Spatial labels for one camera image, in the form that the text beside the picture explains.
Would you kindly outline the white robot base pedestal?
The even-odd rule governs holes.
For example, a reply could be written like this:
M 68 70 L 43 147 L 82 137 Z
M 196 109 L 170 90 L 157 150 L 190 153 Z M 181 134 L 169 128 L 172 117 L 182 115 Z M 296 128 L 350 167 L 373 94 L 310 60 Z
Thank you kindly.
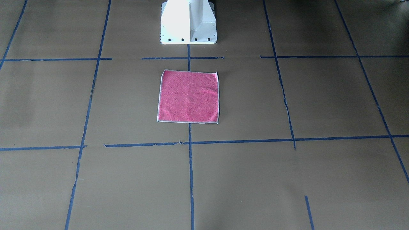
M 215 7 L 208 0 L 168 0 L 161 8 L 160 44 L 215 44 Z

